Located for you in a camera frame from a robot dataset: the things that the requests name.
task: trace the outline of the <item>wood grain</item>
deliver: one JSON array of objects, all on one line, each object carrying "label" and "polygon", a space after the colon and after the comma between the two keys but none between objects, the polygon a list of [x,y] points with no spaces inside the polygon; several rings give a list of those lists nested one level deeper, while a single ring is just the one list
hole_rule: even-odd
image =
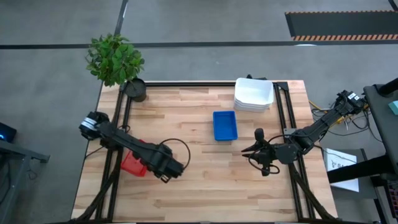
[{"label": "wood grain", "polygon": [[[297,126],[302,128],[312,124],[303,81],[288,83]],[[116,87],[103,88],[98,111],[111,117],[117,94]],[[213,112],[233,110],[233,87],[151,87],[147,89],[147,95],[146,101],[131,105],[130,134],[156,143],[167,138],[180,138],[191,149],[191,163],[181,177],[168,184],[151,173],[134,177],[122,170],[114,222],[297,220],[287,166],[275,161],[280,174],[262,177],[240,153],[254,143],[256,128],[264,129],[266,139],[281,134],[276,102],[264,113],[236,111],[238,140],[217,142],[213,136]],[[284,108],[287,124],[290,124],[285,104]],[[178,161],[186,163],[187,150],[182,144],[170,141],[167,145]],[[91,142],[88,153],[96,148],[98,142]],[[97,194],[105,155],[103,150],[85,161],[72,217],[78,217]],[[321,152],[314,149],[308,153],[305,165],[311,190],[336,216]]]}]

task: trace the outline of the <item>red basket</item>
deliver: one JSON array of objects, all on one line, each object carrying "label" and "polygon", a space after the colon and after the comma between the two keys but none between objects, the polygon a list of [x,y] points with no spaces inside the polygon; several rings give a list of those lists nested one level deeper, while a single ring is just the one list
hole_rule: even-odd
[{"label": "red basket", "polygon": [[145,174],[147,172],[147,167],[142,165],[140,160],[141,159],[134,158],[134,156],[132,156],[132,151],[129,150],[126,158],[124,158],[124,160],[121,164],[121,168],[122,168],[122,170],[125,170],[132,175],[135,175],[137,177],[143,177],[143,176],[145,176]]}]

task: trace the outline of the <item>gray metal stand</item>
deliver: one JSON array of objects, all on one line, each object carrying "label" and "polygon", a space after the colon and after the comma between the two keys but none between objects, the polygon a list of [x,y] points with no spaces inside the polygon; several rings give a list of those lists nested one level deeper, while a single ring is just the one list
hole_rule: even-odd
[{"label": "gray metal stand", "polygon": [[4,200],[0,204],[0,224],[5,224],[9,220],[12,208],[15,205],[18,191],[24,180],[24,174],[29,169],[29,162],[31,159],[38,159],[41,163],[47,163],[50,156],[43,155],[28,149],[24,149],[19,146],[15,146],[6,141],[0,141],[0,170],[5,167],[5,164],[10,160],[20,160],[18,167],[13,170],[8,170],[8,172],[13,172],[14,175],[8,175],[10,178],[10,186],[5,193],[0,192],[0,195],[5,195]]}]

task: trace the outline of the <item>blue container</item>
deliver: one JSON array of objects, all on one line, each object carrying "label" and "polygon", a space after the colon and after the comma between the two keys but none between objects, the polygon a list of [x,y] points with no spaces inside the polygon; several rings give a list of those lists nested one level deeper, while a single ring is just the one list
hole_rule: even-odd
[{"label": "blue container", "polygon": [[238,138],[235,111],[213,112],[214,138],[216,141],[230,141]]}]

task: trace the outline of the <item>paper on floor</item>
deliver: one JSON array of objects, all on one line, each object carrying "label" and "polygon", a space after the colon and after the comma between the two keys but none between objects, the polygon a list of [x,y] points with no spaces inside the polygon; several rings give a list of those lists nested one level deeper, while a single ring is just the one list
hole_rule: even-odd
[{"label": "paper on floor", "polygon": [[[327,148],[325,150],[326,150],[326,152],[328,152],[328,153],[325,153],[325,164],[326,164],[327,171],[331,171],[334,169],[338,169],[340,167],[356,164],[356,156],[353,156],[353,155],[350,155],[347,153],[343,153],[343,152],[339,152],[336,150],[332,150],[332,149],[327,149]],[[346,189],[346,190],[352,190],[355,192],[359,192],[358,179],[346,180],[346,181],[342,181],[342,182],[338,182],[338,183],[333,183],[330,185],[334,186],[334,187]]]}]

